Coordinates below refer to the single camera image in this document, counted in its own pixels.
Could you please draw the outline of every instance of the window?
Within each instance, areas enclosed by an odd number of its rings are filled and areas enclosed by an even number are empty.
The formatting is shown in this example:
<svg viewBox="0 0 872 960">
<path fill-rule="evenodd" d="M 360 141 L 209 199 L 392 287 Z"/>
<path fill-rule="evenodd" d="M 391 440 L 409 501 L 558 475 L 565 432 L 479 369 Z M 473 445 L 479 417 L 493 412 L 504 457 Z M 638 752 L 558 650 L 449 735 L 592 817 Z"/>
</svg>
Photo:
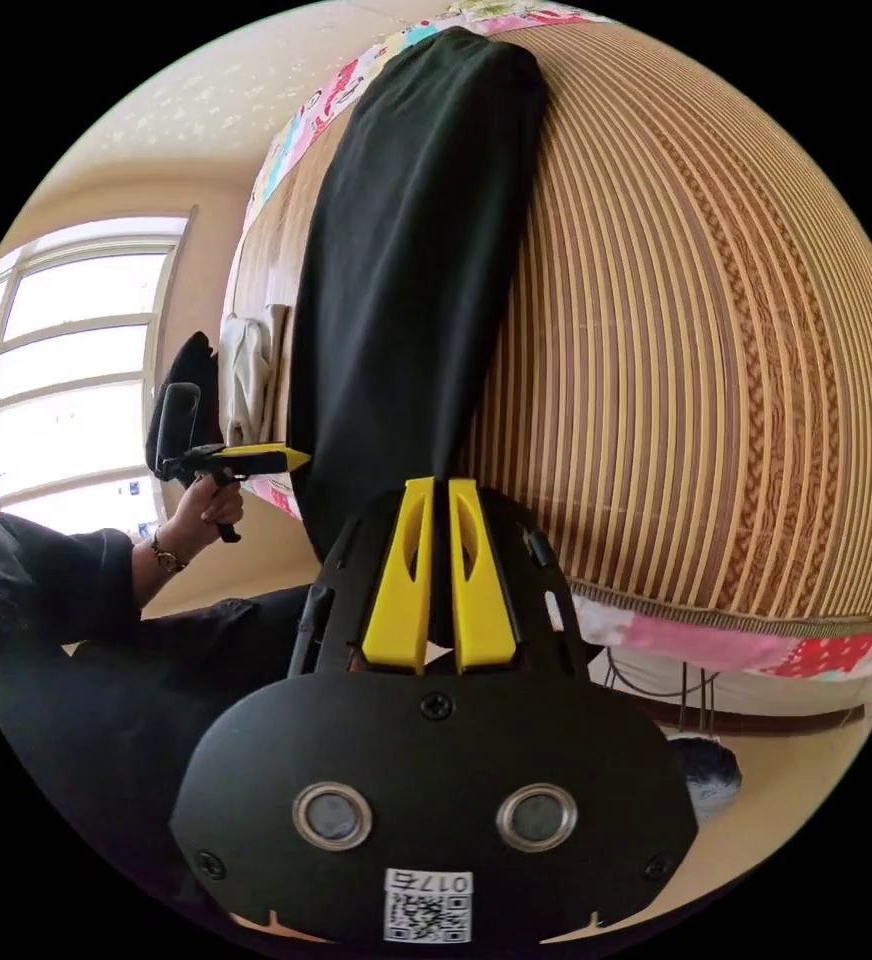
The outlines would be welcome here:
<svg viewBox="0 0 872 960">
<path fill-rule="evenodd" d="M 0 259 L 0 508 L 145 537 L 159 320 L 187 217 L 79 224 Z"/>
</svg>

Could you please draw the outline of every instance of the white towel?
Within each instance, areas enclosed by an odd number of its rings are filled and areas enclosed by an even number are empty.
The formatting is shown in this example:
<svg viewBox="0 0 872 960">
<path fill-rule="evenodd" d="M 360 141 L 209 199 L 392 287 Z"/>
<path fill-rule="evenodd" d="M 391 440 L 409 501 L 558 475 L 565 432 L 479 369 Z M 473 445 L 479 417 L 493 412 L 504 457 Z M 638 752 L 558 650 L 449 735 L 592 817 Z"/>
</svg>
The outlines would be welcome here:
<svg viewBox="0 0 872 960">
<path fill-rule="evenodd" d="M 219 337 L 219 426 L 227 446 L 267 443 L 273 415 L 286 308 L 269 306 L 264 319 L 230 314 Z"/>
</svg>

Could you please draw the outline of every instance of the wristwatch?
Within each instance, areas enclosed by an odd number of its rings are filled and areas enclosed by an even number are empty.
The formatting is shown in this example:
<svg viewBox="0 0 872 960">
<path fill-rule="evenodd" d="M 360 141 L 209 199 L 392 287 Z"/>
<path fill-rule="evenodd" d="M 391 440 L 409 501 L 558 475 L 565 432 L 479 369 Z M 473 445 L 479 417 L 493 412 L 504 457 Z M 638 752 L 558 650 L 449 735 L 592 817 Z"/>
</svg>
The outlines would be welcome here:
<svg viewBox="0 0 872 960">
<path fill-rule="evenodd" d="M 158 530 L 153 534 L 150 547 L 152 547 L 153 553 L 156 554 L 156 562 L 167 573 L 179 573 L 181 570 L 186 569 L 187 564 L 183 563 L 175 553 L 169 553 L 159 545 Z"/>
</svg>

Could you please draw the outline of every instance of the qr code label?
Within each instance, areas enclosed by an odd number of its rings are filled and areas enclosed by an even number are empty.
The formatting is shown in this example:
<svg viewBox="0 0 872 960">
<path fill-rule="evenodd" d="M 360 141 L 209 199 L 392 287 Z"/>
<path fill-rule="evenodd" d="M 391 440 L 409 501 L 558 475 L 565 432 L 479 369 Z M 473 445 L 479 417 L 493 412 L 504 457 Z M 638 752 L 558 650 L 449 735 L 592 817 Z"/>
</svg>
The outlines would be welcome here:
<svg viewBox="0 0 872 960">
<path fill-rule="evenodd" d="M 473 875 L 386 871 L 383 939 L 391 943 L 469 943 Z"/>
</svg>

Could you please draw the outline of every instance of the screw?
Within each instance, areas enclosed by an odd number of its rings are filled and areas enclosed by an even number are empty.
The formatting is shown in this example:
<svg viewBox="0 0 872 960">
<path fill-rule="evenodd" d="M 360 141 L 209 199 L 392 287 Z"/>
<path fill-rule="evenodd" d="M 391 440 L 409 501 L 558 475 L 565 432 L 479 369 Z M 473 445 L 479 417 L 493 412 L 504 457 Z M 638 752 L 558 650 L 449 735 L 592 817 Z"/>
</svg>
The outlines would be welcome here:
<svg viewBox="0 0 872 960">
<path fill-rule="evenodd" d="M 675 866 L 676 861 L 668 853 L 661 853 L 646 864 L 643 876 L 653 882 L 665 880 L 673 872 Z"/>
<path fill-rule="evenodd" d="M 453 712 L 453 701 L 445 693 L 427 693 L 419 709 L 427 720 L 445 720 Z"/>
<path fill-rule="evenodd" d="M 223 861 L 214 853 L 201 850 L 196 854 L 196 866 L 209 877 L 210 880 L 222 880 L 226 876 L 226 867 Z"/>
</svg>

